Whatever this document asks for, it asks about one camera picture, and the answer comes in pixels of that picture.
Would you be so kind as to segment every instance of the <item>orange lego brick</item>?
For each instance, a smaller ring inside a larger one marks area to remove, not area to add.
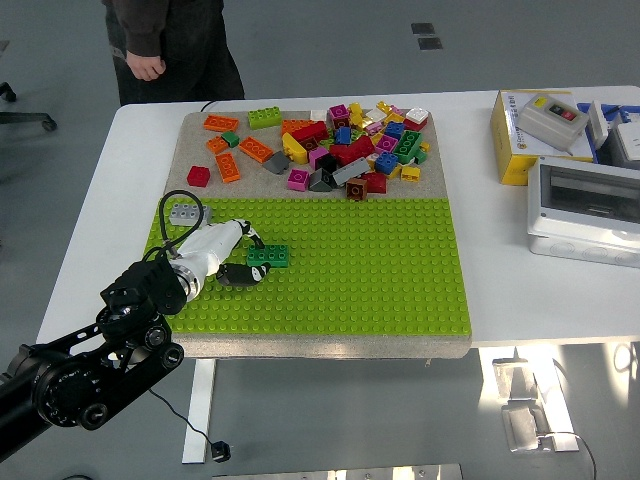
[[[282,126],[280,127],[280,135],[295,132],[314,123],[316,123],[315,120],[283,120]]]
[[[240,179],[240,172],[238,171],[238,166],[236,165],[233,155],[230,153],[221,153],[220,155],[216,155],[216,163],[218,164],[220,176],[224,183]]]
[[[211,150],[214,155],[218,153],[224,152],[227,148],[229,148],[229,144],[224,141],[222,137],[213,137],[207,143],[207,148]]]
[[[245,138],[238,148],[260,163],[266,162],[273,156],[273,150],[253,137]]]
[[[204,121],[203,127],[207,130],[213,130],[214,132],[235,132],[240,125],[240,120],[237,118],[221,117],[219,115],[209,115]]]

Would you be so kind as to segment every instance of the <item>blue lego brick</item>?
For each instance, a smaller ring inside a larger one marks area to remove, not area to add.
[[[351,129],[349,127],[340,127],[336,129],[335,139],[338,145],[351,144]]]
[[[404,132],[404,128],[404,123],[389,122],[387,123],[387,128],[384,130],[384,134],[400,140],[402,132]]]
[[[382,155],[380,155],[376,159],[376,172],[381,172],[385,175],[391,175],[391,172],[393,172],[393,169],[396,168],[397,164],[398,157],[396,157],[393,153],[382,152]]]

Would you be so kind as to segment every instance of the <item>pink lego brick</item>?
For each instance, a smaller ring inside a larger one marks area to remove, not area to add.
[[[300,192],[304,192],[307,190],[308,186],[309,172],[307,172],[306,170],[292,168],[291,173],[289,174],[289,179],[287,180],[287,187],[290,190],[298,190]]]

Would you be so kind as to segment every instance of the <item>white lego brick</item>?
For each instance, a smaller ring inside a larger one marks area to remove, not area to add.
[[[211,207],[203,205],[204,219],[200,225],[206,225],[211,222]],[[198,221],[198,206],[188,203],[175,203],[169,214],[169,222],[171,225],[180,227],[191,227]]]
[[[429,112],[424,108],[416,107],[409,110],[405,117],[407,120],[411,120],[414,123],[422,123],[429,118]]]
[[[369,117],[374,122],[381,122],[385,118],[387,118],[387,114],[378,108],[374,108],[373,110],[369,110],[367,112],[367,117]]]

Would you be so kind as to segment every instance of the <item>control box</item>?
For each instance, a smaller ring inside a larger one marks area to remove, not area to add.
[[[584,132],[588,115],[546,95],[535,95],[522,109],[518,128],[563,152]]]

